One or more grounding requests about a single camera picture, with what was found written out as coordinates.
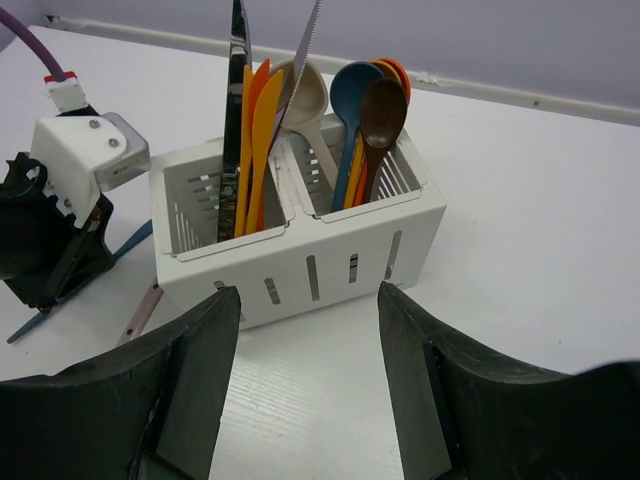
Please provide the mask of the blue plastic knife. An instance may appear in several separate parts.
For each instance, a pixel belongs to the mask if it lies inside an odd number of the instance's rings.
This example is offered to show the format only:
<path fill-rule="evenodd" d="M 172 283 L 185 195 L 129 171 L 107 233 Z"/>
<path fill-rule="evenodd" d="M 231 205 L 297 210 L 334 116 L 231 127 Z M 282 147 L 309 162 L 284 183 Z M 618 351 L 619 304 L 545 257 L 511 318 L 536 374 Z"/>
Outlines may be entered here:
<path fill-rule="evenodd" d="M 143 223 L 124 243 L 123 245 L 113 254 L 114 263 L 117 263 L 122 257 L 124 257 L 128 252 L 134 249 L 137 245 L 147 239 L 153 231 L 152 220 L 149 219 L 145 223 Z M 9 336 L 6 340 L 8 344 L 13 344 L 17 342 L 27 334 L 29 334 L 32 330 L 37 328 L 43 322 L 45 322 L 50 316 L 52 316 L 57 310 L 62 308 L 66 303 L 71 301 L 77 295 L 79 295 L 88 285 L 90 285 L 94 280 L 99 278 L 101 273 L 96 276 L 81 282 L 78 286 L 74 287 L 67 295 L 58 299 L 56 304 L 49 310 L 44 312 L 39 311 L 33 317 L 31 317 L 24 325 L 22 325 L 18 330 L 16 330 L 11 336 Z"/>

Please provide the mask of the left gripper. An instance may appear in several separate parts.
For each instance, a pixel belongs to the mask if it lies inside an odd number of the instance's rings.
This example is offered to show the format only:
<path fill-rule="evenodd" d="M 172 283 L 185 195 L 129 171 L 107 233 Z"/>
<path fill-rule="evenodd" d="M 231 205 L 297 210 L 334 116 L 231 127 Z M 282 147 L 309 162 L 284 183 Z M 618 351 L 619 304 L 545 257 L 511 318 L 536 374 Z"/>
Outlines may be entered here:
<path fill-rule="evenodd" d="M 114 266 L 105 243 L 114 207 L 98 197 L 81 227 L 47 196 L 47 168 L 20 152 L 1 182 L 1 280 L 30 308 L 48 313 L 75 288 Z"/>

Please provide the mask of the orange-red plastic spoon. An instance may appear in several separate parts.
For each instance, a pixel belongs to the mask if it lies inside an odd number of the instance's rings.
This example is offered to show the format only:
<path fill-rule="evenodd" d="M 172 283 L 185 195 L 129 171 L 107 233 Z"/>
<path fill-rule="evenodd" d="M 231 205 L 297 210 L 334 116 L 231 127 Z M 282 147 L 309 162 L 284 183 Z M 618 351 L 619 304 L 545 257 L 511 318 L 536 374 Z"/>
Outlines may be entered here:
<path fill-rule="evenodd" d="M 403 86 L 405 95 L 407 97 L 407 102 L 410 102 L 411 99 L 411 82 L 409 75 L 407 74 L 404 66 L 397 60 L 390 57 L 381 57 L 381 60 L 389 64 L 399 75 L 400 83 Z"/>

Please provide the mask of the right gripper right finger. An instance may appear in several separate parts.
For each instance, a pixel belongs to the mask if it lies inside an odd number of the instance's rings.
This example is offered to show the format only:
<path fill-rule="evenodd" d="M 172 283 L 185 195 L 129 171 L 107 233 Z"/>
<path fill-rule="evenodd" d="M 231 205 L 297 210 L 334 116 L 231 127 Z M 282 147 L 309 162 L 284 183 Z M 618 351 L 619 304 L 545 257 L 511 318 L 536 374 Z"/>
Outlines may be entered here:
<path fill-rule="evenodd" d="M 395 285 L 379 334 L 407 479 L 635 479 L 639 364 L 577 374 L 500 353 Z"/>

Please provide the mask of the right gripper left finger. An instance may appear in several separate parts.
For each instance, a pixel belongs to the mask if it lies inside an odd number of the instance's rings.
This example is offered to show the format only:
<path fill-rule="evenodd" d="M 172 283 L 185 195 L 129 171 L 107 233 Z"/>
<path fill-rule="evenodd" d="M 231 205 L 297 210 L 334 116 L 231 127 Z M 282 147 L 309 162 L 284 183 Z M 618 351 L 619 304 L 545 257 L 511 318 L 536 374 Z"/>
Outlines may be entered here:
<path fill-rule="evenodd" d="M 240 313 L 224 287 L 55 375 L 2 382 L 2 478 L 208 478 Z"/>

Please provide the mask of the yellow plastic knife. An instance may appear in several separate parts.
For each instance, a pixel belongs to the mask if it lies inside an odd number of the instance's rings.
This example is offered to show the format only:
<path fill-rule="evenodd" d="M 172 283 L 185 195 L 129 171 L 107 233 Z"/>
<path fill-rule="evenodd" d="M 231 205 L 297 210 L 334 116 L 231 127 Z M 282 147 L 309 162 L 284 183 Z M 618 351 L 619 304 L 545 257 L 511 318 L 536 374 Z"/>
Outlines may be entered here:
<path fill-rule="evenodd" d="M 274 120 L 279 103 L 284 73 L 277 70 L 262 88 L 254 109 L 252 123 L 253 176 L 245 234 L 257 231 L 264 176 L 269 157 Z"/>
<path fill-rule="evenodd" d="M 252 81 L 252 67 L 249 65 L 245 65 L 242 84 L 241 149 L 234 228 L 235 238 L 241 237 L 245 234 L 246 215 L 248 208 L 249 175 L 252 161 L 251 140 L 249 132 L 250 96 Z"/>

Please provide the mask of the dark brown wooden spoon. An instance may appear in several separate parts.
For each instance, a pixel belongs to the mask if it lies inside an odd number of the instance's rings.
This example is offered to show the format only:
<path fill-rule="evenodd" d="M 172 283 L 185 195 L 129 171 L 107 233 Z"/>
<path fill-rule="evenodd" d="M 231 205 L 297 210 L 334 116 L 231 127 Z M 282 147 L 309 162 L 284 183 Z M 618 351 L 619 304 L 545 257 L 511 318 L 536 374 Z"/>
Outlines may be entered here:
<path fill-rule="evenodd" d="M 360 112 L 367 174 L 363 202 L 369 203 L 379 167 L 403 130 L 408 104 L 402 86 L 390 79 L 374 81 L 366 90 Z"/>

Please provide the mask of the metal knife black handle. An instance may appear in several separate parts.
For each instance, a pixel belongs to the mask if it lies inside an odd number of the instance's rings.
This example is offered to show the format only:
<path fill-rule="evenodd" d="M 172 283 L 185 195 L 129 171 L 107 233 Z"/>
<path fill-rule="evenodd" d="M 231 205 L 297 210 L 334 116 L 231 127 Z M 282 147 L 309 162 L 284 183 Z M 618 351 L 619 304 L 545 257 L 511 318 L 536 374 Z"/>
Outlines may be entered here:
<path fill-rule="evenodd" d="M 250 66 L 251 63 L 250 31 L 245 4 L 242 0 L 233 0 L 218 215 L 218 242 L 230 240 L 234 237 L 241 158 L 244 69 L 246 66 Z"/>

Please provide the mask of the orange-red plastic knife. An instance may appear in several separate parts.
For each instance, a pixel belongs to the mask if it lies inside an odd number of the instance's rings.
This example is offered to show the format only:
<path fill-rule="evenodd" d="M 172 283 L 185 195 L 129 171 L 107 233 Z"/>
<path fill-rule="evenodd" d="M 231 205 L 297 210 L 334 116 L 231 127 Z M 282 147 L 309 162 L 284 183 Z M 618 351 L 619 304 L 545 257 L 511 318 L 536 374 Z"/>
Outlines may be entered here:
<path fill-rule="evenodd" d="M 252 150 L 252 161 L 250 167 L 250 175 L 249 175 L 249 192 L 248 192 L 248 209 L 250 206 L 250 200 L 252 198 L 251 188 L 253 187 L 254 181 L 252 180 L 251 174 L 253 171 L 253 147 L 252 147 L 252 127 L 253 127 L 253 119 L 256 109 L 256 104 L 259 98 L 259 95 L 269 80 L 270 75 L 270 59 L 266 58 L 263 63 L 259 66 L 257 71 L 253 73 L 253 81 L 251 84 L 251 96 L 250 96 L 250 140 L 251 140 L 251 150 Z"/>

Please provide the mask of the metal knife teal handle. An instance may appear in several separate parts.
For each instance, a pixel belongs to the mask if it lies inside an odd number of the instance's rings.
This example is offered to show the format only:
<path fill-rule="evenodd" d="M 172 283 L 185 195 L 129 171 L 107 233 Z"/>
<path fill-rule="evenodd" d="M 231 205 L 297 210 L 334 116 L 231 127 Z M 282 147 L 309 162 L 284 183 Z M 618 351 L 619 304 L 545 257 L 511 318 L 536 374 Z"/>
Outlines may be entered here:
<path fill-rule="evenodd" d="M 308 18 L 304 33 L 299 42 L 295 56 L 291 61 L 291 66 L 284 73 L 283 85 L 280 92 L 279 102 L 276 109 L 274 128 L 271 135 L 271 142 L 268 152 L 271 152 L 276 142 L 276 138 L 281 129 L 282 123 L 290 110 L 290 105 L 300 85 L 308 58 L 310 46 L 313 42 L 317 28 L 318 17 L 322 8 L 322 0 L 316 0 Z"/>

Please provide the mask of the blue plastic spoon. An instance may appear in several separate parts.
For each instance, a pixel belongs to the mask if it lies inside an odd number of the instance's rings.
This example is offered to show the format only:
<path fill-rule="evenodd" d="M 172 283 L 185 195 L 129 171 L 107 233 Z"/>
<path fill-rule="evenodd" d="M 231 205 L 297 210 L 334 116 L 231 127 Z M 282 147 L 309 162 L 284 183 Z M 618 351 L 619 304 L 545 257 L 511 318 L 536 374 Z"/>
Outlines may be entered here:
<path fill-rule="evenodd" d="M 382 78 L 383 73 L 377 66 L 370 62 L 357 61 L 342 67 L 331 83 L 330 103 L 334 113 L 345 126 L 345 141 L 331 212 L 343 209 L 365 93 L 374 81 Z"/>

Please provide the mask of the pink plastic knife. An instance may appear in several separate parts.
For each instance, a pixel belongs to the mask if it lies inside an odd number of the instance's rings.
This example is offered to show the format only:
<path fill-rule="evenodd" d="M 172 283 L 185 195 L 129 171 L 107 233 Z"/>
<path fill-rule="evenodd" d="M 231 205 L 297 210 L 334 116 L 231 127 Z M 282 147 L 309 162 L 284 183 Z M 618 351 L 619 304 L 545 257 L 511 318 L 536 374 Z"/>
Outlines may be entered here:
<path fill-rule="evenodd" d="M 162 298 L 162 295 L 163 290 L 160 288 L 157 282 L 154 282 L 142 298 L 136 311 L 127 324 L 127 327 L 116 343 L 117 347 L 124 345 L 133 339 L 136 339 L 142 334 L 146 324 L 151 318 L 160 299 Z"/>

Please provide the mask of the beige long spoon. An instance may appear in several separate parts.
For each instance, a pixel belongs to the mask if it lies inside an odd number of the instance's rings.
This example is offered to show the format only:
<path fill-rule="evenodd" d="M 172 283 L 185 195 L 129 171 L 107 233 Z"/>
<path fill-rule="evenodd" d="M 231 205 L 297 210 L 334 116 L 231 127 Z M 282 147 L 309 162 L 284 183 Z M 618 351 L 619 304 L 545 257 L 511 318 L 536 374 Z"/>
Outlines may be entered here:
<path fill-rule="evenodd" d="M 281 127 L 300 134 L 316 155 L 320 167 L 332 189 L 336 186 L 338 167 L 321 134 L 321 120 L 328 107 L 329 97 L 321 73 L 308 62 L 298 89 L 289 102 Z"/>

